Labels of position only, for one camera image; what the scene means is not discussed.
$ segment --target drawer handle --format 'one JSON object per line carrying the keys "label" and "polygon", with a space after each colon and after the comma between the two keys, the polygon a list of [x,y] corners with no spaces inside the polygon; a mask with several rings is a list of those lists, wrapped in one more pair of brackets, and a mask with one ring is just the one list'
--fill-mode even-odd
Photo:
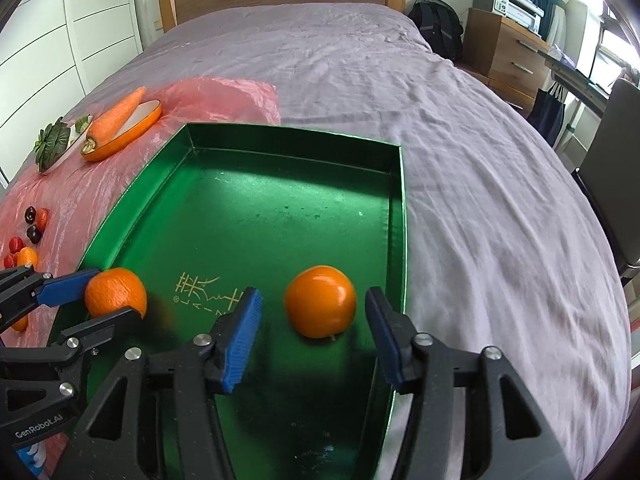
{"label": "drawer handle", "polygon": [[537,50],[535,47],[531,46],[530,44],[525,43],[525,42],[524,42],[524,41],[522,41],[522,40],[517,40],[517,41],[518,41],[518,43],[519,43],[519,44],[521,44],[524,48],[528,48],[530,51],[535,52],[536,54],[538,53],[538,50]]}
{"label": "drawer handle", "polygon": [[515,108],[516,110],[524,110],[522,106],[518,106],[516,103],[512,103],[511,101],[507,101],[504,99],[504,102],[507,103],[511,108]]}
{"label": "drawer handle", "polygon": [[522,66],[520,63],[516,63],[515,61],[511,61],[511,64],[514,67],[519,68],[523,72],[526,72],[527,74],[533,74],[533,70],[529,70],[526,66]]}

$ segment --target green tray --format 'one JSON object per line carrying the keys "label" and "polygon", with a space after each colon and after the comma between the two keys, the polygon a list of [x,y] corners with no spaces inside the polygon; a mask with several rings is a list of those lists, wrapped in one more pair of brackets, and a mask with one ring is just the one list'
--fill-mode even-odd
{"label": "green tray", "polygon": [[[299,336],[282,304],[290,280],[319,264],[343,271],[358,295],[355,321],[335,341]],[[244,380],[216,399],[238,480],[372,478],[392,392],[375,366],[364,293],[380,285],[404,309],[399,146],[187,124],[107,216],[79,266],[88,267],[127,267],[148,291],[143,329],[94,360],[89,398],[126,348],[177,348],[255,286],[264,313]],[[61,308],[51,339],[86,316],[82,302]],[[173,407],[163,406],[167,469],[180,478]]]}

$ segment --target white wardrobe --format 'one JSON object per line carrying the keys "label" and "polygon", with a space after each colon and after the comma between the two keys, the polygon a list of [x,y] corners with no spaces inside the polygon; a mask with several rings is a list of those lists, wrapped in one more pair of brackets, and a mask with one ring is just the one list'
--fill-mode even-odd
{"label": "white wardrobe", "polygon": [[41,128],[140,52],[133,0],[22,0],[0,32],[0,183]]}

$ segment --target purple bedspread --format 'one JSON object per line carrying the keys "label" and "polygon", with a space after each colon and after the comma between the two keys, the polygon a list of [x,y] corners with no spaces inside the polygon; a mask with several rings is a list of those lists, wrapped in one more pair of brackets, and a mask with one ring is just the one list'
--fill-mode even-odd
{"label": "purple bedspread", "polygon": [[[195,75],[275,85],[282,124],[402,145],[407,313],[446,344],[508,355],[575,472],[621,429],[629,326],[612,254],[555,153],[487,87],[373,4],[222,10],[169,31],[76,107]],[[378,478],[410,399],[398,397]],[[460,455],[460,443],[454,446]]]}

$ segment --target red plastic sheet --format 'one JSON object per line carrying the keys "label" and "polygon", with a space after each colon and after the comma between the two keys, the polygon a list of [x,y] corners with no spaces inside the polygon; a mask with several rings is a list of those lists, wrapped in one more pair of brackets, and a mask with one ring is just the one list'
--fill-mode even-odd
{"label": "red plastic sheet", "polygon": [[[85,113],[97,117],[123,95],[89,105]],[[39,272],[54,276],[76,267],[98,227],[140,170],[167,140],[187,122],[280,124],[275,88],[267,83],[220,78],[189,78],[159,89],[149,89],[145,101],[158,99],[162,116],[143,136],[106,160],[86,162],[77,153],[51,174],[40,176],[36,165],[26,170],[0,205],[0,255],[9,253],[9,240],[20,236],[28,246],[24,211],[28,206],[50,210],[49,224],[37,245]],[[40,306],[29,314],[23,334],[2,334],[7,346],[44,346],[57,308]],[[66,444],[57,435],[47,440],[50,473]]]}

